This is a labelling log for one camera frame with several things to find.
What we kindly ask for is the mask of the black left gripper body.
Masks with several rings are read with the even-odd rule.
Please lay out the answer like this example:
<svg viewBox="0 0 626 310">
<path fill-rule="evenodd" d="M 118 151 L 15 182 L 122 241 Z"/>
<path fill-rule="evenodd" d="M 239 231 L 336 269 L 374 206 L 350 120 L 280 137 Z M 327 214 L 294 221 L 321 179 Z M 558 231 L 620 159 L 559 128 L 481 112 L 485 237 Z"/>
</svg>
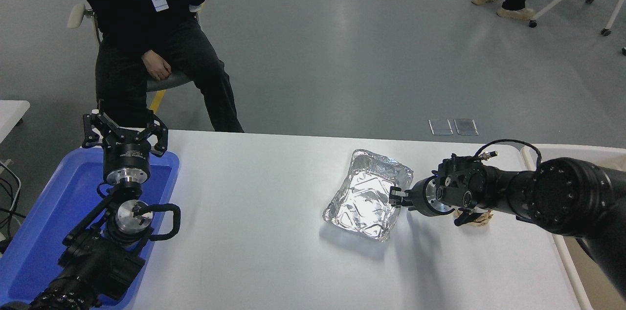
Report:
<svg viewBox="0 0 626 310">
<path fill-rule="evenodd" d="M 151 146 L 145 135 L 125 131 L 122 134 L 110 132 L 103 137 L 103 172 L 109 174 L 123 168 L 150 172 L 149 152 Z"/>
</svg>

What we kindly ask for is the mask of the seated person's hand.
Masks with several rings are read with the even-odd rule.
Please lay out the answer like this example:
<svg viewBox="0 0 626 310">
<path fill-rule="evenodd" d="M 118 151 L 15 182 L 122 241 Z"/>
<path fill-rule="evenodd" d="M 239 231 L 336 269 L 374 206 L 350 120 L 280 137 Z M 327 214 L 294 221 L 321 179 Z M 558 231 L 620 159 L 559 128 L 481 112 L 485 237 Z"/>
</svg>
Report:
<svg viewBox="0 0 626 310">
<path fill-rule="evenodd" d="M 141 60 L 148 74 L 155 81 L 162 81 L 169 78 L 172 74 L 172 68 L 167 61 L 156 52 L 149 50 L 141 56 Z"/>
</svg>

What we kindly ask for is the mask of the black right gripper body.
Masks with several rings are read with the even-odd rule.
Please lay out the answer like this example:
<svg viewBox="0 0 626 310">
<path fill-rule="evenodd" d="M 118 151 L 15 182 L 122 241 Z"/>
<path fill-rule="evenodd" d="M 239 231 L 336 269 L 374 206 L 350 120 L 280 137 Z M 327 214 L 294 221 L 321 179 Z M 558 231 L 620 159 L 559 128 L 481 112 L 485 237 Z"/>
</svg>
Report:
<svg viewBox="0 0 626 310">
<path fill-rule="evenodd" d="M 426 198 L 427 187 L 433 179 L 434 177 L 423 178 L 423 180 L 418 181 L 413 188 L 408 191 L 410 200 L 409 211 L 416 211 L 427 217 L 434 216 L 431 205 Z"/>
</svg>

